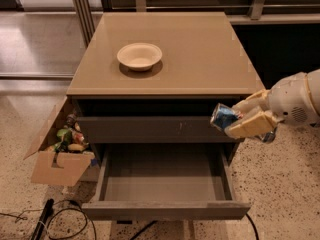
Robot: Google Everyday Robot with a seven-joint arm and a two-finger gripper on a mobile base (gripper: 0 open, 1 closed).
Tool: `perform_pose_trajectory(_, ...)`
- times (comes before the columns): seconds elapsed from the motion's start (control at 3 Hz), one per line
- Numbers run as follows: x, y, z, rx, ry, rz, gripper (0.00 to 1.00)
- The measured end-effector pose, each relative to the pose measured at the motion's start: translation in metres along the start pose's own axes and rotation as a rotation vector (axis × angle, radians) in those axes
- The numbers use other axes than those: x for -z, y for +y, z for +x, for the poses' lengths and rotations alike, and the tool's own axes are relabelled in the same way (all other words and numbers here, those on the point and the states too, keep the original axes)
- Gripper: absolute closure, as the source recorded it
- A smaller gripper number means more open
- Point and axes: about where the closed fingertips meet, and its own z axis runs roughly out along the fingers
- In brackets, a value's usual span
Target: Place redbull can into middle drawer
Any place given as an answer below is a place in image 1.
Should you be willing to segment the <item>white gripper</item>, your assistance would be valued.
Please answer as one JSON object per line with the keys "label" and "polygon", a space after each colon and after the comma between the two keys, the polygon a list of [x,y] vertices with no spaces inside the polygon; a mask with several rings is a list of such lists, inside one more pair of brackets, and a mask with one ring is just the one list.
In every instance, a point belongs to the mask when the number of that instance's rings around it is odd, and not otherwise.
{"label": "white gripper", "polygon": [[270,92],[260,90],[233,105],[232,109],[247,114],[225,128],[225,133],[234,139],[273,131],[279,120],[270,110],[288,125],[316,125],[317,72],[300,72],[283,78]]}

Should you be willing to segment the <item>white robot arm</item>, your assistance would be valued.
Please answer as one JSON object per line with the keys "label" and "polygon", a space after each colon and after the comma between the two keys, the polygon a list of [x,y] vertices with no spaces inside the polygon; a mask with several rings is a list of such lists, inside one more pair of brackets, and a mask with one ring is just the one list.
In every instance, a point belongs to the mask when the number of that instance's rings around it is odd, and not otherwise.
{"label": "white robot arm", "polygon": [[271,89],[252,94],[233,109],[242,118],[228,126],[225,133],[234,139],[266,134],[279,123],[319,126],[320,69],[283,78]]}

